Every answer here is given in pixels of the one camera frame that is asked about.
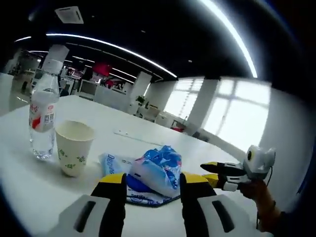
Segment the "bottle label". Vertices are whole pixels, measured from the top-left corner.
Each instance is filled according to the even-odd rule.
[[[30,105],[29,125],[37,132],[46,132],[54,127],[56,104],[41,106],[36,102]]]

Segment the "paper cup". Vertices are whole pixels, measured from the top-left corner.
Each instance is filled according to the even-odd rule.
[[[93,139],[93,128],[81,122],[65,121],[56,127],[58,159],[67,175],[82,173]]]

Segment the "white table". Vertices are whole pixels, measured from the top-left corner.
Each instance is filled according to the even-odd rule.
[[[126,131],[142,140],[171,145],[182,155],[182,170],[206,173],[199,165],[207,161],[237,162],[219,148],[158,124],[131,116],[103,105],[67,96],[60,98],[57,121],[71,119],[95,128],[87,166],[79,178],[62,175],[58,166],[56,147],[50,162],[40,162],[30,153],[28,106],[0,118],[1,180],[4,195],[22,225],[31,235],[47,232],[57,224],[59,213],[79,198],[90,194],[101,177],[98,155],[103,152],[140,157],[155,145],[113,134]],[[238,192],[226,193],[247,209],[255,218],[252,201]],[[180,200],[159,208],[138,207],[127,204],[123,237],[174,236],[183,237],[185,227]]]

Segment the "blue plastic bag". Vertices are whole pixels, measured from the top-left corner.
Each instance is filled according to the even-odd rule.
[[[135,160],[129,174],[166,197],[179,195],[181,156],[170,146],[147,151]]]

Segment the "black ceiling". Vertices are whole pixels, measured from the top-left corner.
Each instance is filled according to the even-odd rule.
[[[104,40],[134,51],[165,67],[178,78],[252,78],[249,65],[232,35],[199,2],[30,1],[23,10],[19,10],[21,19],[14,34],[16,39],[25,36],[32,36],[32,39],[19,41],[14,46],[48,51],[50,45],[62,43],[70,49],[68,60],[73,61],[72,56],[78,56],[106,61],[134,76],[143,71],[143,67],[154,73],[153,81],[176,79],[134,55],[99,42],[45,36],[45,33],[74,34]],[[302,24],[291,18],[285,4],[278,4],[280,0],[274,6],[258,0],[213,2],[227,15],[241,36],[254,62],[258,79],[271,81],[275,88],[304,99],[313,94],[312,87],[306,87],[309,80],[306,71],[308,53],[313,45],[305,41],[307,36],[301,34],[305,31],[300,29]],[[63,24],[54,12],[56,8],[73,5],[79,7],[83,25]],[[279,16],[271,9],[278,11]]]

